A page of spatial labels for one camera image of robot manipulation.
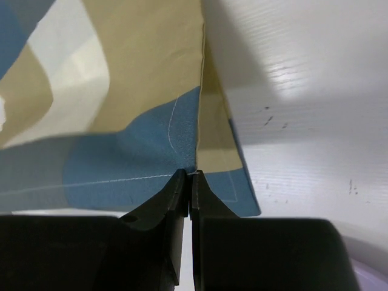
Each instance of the tan fabric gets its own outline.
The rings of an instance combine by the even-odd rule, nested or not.
[[[110,73],[90,131],[122,130],[145,111],[199,86],[200,1],[83,0]]]
[[[0,148],[12,137],[37,123],[52,102],[50,83],[39,61],[26,45],[0,80],[6,122],[0,132]]]
[[[240,169],[241,163],[227,106],[209,45],[205,45],[205,62],[199,106],[199,141],[197,166],[205,173]]]

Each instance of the black mark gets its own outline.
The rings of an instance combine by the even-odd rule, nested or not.
[[[268,121],[264,124],[264,126],[266,126],[271,120],[272,120],[273,116],[271,116]]]

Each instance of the patterned fabric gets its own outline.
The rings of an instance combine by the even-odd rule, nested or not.
[[[200,0],[0,0],[0,212],[130,211],[198,168],[257,215],[203,27]]]

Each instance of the cloth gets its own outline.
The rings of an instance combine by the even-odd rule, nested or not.
[[[0,211],[131,211],[185,168],[257,215],[204,43],[200,0],[0,0]]]

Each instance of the beige fabric section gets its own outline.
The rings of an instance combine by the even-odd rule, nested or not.
[[[207,44],[199,103],[197,166],[205,173],[225,172],[243,167],[229,125],[225,98]]]
[[[6,121],[0,132],[0,149],[12,137],[37,123],[49,110],[53,96],[39,61],[26,45],[0,80]]]
[[[83,2],[110,73],[110,89],[91,131],[122,130],[145,111],[199,86],[200,0]]]

